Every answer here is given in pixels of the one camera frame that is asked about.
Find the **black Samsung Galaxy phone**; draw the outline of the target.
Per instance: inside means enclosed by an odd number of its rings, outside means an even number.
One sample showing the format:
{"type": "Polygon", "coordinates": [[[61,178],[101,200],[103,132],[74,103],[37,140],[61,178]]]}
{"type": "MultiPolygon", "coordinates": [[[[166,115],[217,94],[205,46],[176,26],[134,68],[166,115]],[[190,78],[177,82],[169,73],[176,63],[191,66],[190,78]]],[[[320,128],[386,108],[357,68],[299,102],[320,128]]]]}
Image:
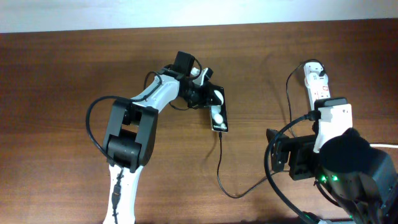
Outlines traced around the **black Samsung Galaxy phone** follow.
{"type": "MultiPolygon", "coordinates": [[[[224,95],[223,87],[218,87],[216,90],[219,90],[224,95]]],[[[227,133],[228,129],[228,119],[226,113],[226,102],[224,95],[224,104],[222,106],[210,106],[210,115],[211,115],[211,129],[213,131],[227,133]]]]}

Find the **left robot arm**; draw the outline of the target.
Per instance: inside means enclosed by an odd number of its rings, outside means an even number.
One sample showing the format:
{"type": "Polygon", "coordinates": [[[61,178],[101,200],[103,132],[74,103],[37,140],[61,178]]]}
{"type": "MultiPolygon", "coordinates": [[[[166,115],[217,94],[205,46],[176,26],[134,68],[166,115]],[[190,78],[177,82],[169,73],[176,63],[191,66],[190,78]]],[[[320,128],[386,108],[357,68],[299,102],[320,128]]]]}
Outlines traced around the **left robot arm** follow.
{"type": "Polygon", "coordinates": [[[111,176],[105,223],[135,223],[139,178],[154,150],[159,113],[171,101],[181,97],[190,109],[209,109],[212,130],[228,131],[224,89],[210,82],[212,69],[195,68],[195,62],[194,56],[178,52],[140,95],[113,103],[103,141],[111,176]]]}

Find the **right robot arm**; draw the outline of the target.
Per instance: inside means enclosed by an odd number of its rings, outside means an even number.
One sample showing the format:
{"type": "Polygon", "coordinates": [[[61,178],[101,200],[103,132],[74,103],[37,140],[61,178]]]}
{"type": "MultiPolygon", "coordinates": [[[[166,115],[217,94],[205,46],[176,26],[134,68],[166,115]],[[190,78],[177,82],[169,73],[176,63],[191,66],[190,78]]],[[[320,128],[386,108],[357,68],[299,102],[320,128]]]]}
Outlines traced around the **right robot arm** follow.
{"type": "Polygon", "coordinates": [[[355,223],[397,223],[397,171],[391,156],[353,127],[344,97],[316,100],[307,114],[280,131],[266,131],[264,168],[271,187],[303,221],[315,223],[276,186],[272,172],[290,167],[292,180],[313,178],[325,198],[355,223]]]}

